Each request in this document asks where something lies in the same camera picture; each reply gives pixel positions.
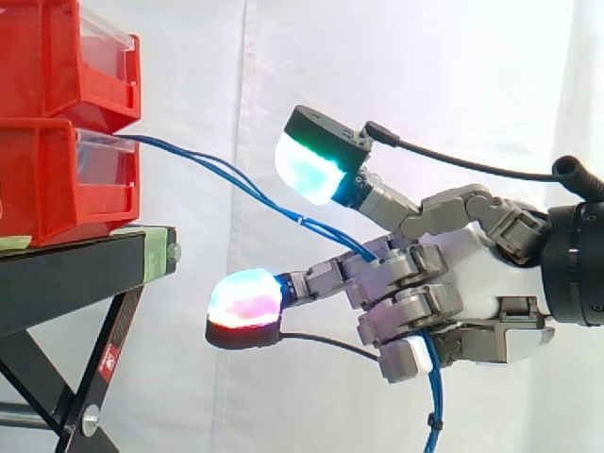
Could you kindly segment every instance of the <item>blue cable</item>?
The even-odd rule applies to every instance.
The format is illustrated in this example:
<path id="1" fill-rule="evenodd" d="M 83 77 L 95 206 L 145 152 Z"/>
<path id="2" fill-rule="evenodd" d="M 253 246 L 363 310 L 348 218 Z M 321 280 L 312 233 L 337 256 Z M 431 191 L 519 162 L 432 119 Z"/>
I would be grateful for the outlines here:
<path id="1" fill-rule="evenodd" d="M 171 143 L 165 142 L 163 140 L 144 135 L 118 135 L 117 137 L 126 140 L 133 140 L 140 143 L 150 144 L 152 146 L 156 146 L 157 148 L 163 149 L 164 151 L 168 151 L 169 153 L 180 156 L 184 159 L 191 160 L 197 163 L 198 165 L 201 165 L 202 167 L 205 167 L 208 170 L 212 171 L 217 176 L 224 178 L 234 186 L 238 187 L 239 189 L 250 195 L 252 198 L 255 198 L 256 200 L 260 201 L 264 206 L 279 212 L 288 219 L 297 222 L 302 227 L 305 227 L 310 231 L 317 233 L 320 236 L 323 236 L 324 238 L 327 238 L 335 243 L 339 243 L 345 247 L 350 248 L 353 252 L 361 255 L 364 260 L 369 262 L 378 259 L 378 257 L 373 252 L 371 252 L 364 245 L 362 245 L 352 237 L 348 236 L 340 229 L 324 224 L 310 217 L 303 216 L 302 214 L 299 214 L 292 210 L 282 208 L 271 198 L 269 198 L 244 172 L 242 172 L 235 165 L 226 160 L 217 158 L 210 154 L 189 151 L 184 148 L 180 148 L 179 146 L 175 146 Z M 222 168 L 212 163 L 209 163 L 208 160 L 215 161 L 220 163 L 221 165 L 224 165 L 234 174 L 239 176 L 243 181 L 239 180 L 233 175 L 230 175 Z M 426 342 L 428 353 L 430 355 L 430 360 L 432 361 L 432 371 L 428 374 L 428 379 L 430 383 L 430 389 L 432 391 L 432 399 L 434 404 L 434 412 L 430 415 L 430 434 L 428 436 L 426 446 L 424 447 L 424 453 L 433 453 L 434 449 L 436 448 L 436 444 L 438 442 L 438 437 L 440 434 L 440 429 L 437 428 L 437 425 L 442 424 L 443 421 L 443 383 L 441 378 L 440 363 L 438 355 L 436 353 L 436 348 L 434 347 L 434 342 L 432 341 L 432 338 L 426 330 L 422 330 L 421 335 L 424 338 L 424 341 Z"/>
<path id="2" fill-rule="evenodd" d="M 428 424 L 430 425 L 430 434 L 424 447 L 424 453 L 433 453 L 438 443 L 438 438 L 442 430 L 443 423 L 443 379 L 441 376 L 441 365 L 434 347 L 432 337 L 426 330 L 421 331 L 422 338 L 426 342 L 428 354 L 432 362 L 432 371 L 428 374 L 430 389 L 432 391 L 432 400 L 434 404 L 434 412 L 430 414 Z"/>
<path id="3" fill-rule="evenodd" d="M 222 165 L 225 165 L 226 168 L 228 168 L 229 170 L 231 170 L 233 173 L 235 173 L 236 175 L 238 175 L 241 179 L 243 179 L 255 192 L 257 195 L 259 195 L 260 197 L 262 197 L 265 201 L 269 202 L 271 205 L 274 205 L 275 207 L 277 207 L 277 210 L 279 210 L 281 213 L 287 212 L 287 214 L 285 214 L 286 216 L 290 217 L 292 220 L 297 221 L 296 219 L 303 217 L 300 214 L 290 211 L 290 210 L 286 210 L 285 208 L 279 207 L 273 200 L 271 200 L 265 193 L 262 192 L 262 190 L 254 183 L 254 181 L 252 181 L 244 172 L 242 172 L 239 168 L 237 168 L 235 165 L 233 165 L 232 163 L 217 158 L 213 155 L 210 154 L 205 154 L 205 153 L 199 153 L 196 151 L 191 151 L 188 149 L 184 149 L 184 148 L 180 148 L 179 146 L 175 146 L 171 143 L 168 143 L 166 141 L 163 141 L 161 139 L 156 139 L 154 137 L 147 137 L 147 136 L 142 136 L 142 135 L 132 135 L 132 136 L 127 136 L 127 135 L 123 135 L 120 136 L 122 138 L 128 138 L 130 140 L 136 140 L 142 143 L 147 143 L 147 144 L 152 144 L 154 146 L 160 147 L 164 150 L 168 150 L 168 148 L 177 151 L 176 154 L 180 155 L 180 153 L 184 152 L 184 153 L 188 153 L 190 155 L 202 158 L 202 159 L 207 159 L 207 160 L 213 160 L 216 161 Z M 334 228 L 333 226 L 329 226 L 327 224 L 323 224 L 321 222 L 318 222 L 312 218 L 306 218 L 306 220 L 309 222 L 309 224 L 314 224 L 319 226 L 322 229 L 328 230 L 333 232 L 334 234 L 338 235 L 339 237 L 343 237 L 345 238 L 347 241 L 353 243 L 357 249 L 364 249 L 365 247 L 357 242 L 356 240 L 354 240 L 353 238 L 351 238 L 350 236 L 348 236 L 347 234 L 345 234 L 343 231 L 340 231 L 336 228 Z"/>
<path id="4" fill-rule="evenodd" d="M 241 189 L 245 193 L 249 194 L 253 198 L 260 201 L 263 205 L 265 205 L 273 210 L 276 210 L 277 212 L 281 213 L 282 215 L 289 218 L 290 220 L 297 222 L 302 227 L 305 227 L 305 228 L 311 230 L 312 232 L 323 236 L 324 238 L 330 239 L 331 241 L 333 241 L 335 243 L 339 243 L 345 247 L 350 248 L 352 251 L 354 251 L 355 253 L 358 253 L 367 261 L 376 260 L 378 258 L 374 253 L 372 253 L 370 250 L 368 250 L 366 247 L 364 247 L 361 243 L 355 241 L 353 238 L 351 238 L 350 236 L 345 234 L 343 231 L 341 231 L 333 226 L 329 226 L 329 225 L 323 224 L 321 222 L 318 222 L 310 217 L 305 217 L 302 214 L 299 214 L 297 212 L 293 212 L 291 210 L 286 210 L 286 209 L 282 208 L 277 203 L 275 203 L 273 200 L 271 200 L 266 194 L 264 194 L 249 177 L 247 177 L 241 170 L 239 170 L 237 167 L 235 167 L 230 162 L 227 162 L 225 160 L 222 160 L 222 159 L 219 159 L 214 156 L 207 155 L 207 154 L 202 154 L 202 153 L 192 154 L 192 152 L 190 152 L 186 149 L 180 148 L 178 146 L 172 145 L 168 142 L 164 142 L 162 140 L 155 139 L 152 137 L 146 137 L 143 135 L 119 135 L 117 137 L 127 139 L 127 140 L 134 140 L 134 141 L 137 141 L 140 143 L 150 144 L 150 145 L 156 146 L 158 148 L 161 148 L 165 151 L 168 151 L 169 153 L 180 156 L 184 159 L 192 160 L 192 161 L 196 162 L 197 164 L 211 170 L 216 175 L 221 176 L 222 178 L 226 179 L 231 184 L 237 186 L 239 189 Z M 230 175 L 229 173 L 225 172 L 223 169 L 221 169 L 221 168 L 217 167 L 216 165 L 213 165 L 207 161 L 204 161 L 203 159 L 214 160 L 214 161 L 217 161 L 217 162 L 225 165 L 228 169 L 230 169 L 231 171 L 236 173 L 245 182 L 247 182 L 249 187 L 245 186 L 239 179 L 237 179 L 233 175 Z"/>

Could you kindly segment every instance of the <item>metal screw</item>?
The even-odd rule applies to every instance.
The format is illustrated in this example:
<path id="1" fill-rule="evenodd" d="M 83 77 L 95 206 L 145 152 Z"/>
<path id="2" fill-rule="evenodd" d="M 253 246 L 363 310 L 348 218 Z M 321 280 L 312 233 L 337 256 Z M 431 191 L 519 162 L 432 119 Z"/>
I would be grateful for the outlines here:
<path id="1" fill-rule="evenodd" d="M 98 427 L 101 425 L 101 410 L 98 406 L 92 404 L 84 411 L 82 415 L 82 433 L 86 437 L 92 437 Z"/>
<path id="2" fill-rule="evenodd" d="M 182 257 L 182 249 L 178 243 L 168 245 L 168 260 L 171 262 L 179 262 Z"/>

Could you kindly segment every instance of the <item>black metal stand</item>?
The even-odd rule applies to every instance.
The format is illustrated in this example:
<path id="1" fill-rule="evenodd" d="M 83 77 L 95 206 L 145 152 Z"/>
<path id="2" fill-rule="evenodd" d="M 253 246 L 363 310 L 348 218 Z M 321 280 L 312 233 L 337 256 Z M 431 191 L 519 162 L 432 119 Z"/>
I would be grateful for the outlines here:
<path id="1" fill-rule="evenodd" d="M 153 278 L 172 274 L 177 250 L 173 228 L 151 227 L 130 228 L 101 240 L 1 253 L 0 372 L 31 409 L 0 404 L 0 425 L 45 426 L 59 436 L 57 453 L 117 453 L 99 426 L 100 410 L 143 285 L 149 281 L 148 266 L 154 266 Z M 159 271 L 158 258 L 166 261 Z M 26 329 L 112 296 L 74 393 Z"/>

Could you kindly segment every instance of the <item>red plastic drawer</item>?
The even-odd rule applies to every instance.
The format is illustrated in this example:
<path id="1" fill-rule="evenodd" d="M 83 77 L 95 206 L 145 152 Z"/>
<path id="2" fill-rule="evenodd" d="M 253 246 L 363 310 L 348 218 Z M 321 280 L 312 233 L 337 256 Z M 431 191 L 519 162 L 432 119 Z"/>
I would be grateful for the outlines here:
<path id="1" fill-rule="evenodd" d="M 0 120 L 0 237 L 100 237 L 139 217 L 139 146 L 65 119 Z"/>
<path id="2" fill-rule="evenodd" d="M 0 0 L 0 118 L 112 134 L 141 118 L 138 38 L 76 0 Z"/>

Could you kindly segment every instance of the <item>white curtain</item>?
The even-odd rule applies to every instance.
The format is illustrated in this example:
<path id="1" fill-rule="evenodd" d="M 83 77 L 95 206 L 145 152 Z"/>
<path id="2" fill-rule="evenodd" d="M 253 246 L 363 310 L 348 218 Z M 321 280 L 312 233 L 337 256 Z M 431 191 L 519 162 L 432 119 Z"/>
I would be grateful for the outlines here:
<path id="1" fill-rule="evenodd" d="M 143 40 L 143 120 L 131 129 L 210 152 L 279 203 L 359 240 L 379 228 L 288 189 L 273 152 L 295 104 L 350 126 L 376 120 L 465 159 L 547 172 L 562 154 L 604 176 L 604 7 L 597 0 L 95 0 Z M 372 171 L 415 201 L 478 182 L 541 208 L 562 190 L 452 168 L 376 146 Z M 175 225 L 177 273 L 145 289 L 103 410 L 121 451 L 178 453 L 422 451 L 426 379 L 387 384 L 371 362 L 288 341 L 218 351 L 203 338 L 213 286 L 248 267 L 304 269 L 341 253 L 189 162 L 145 148 L 143 218 Z M 488 285 L 488 281 L 477 281 Z M 100 325 L 92 310 L 35 330 L 75 383 Z M 284 330 L 357 344 L 345 298 L 285 313 Z M 81 342 L 71 344 L 66 335 Z M 439 452 L 600 452 L 597 328 L 559 327 L 511 366 L 444 371 Z M 0 429 L 0 451 L 51 451 L 53 436 Z"/>

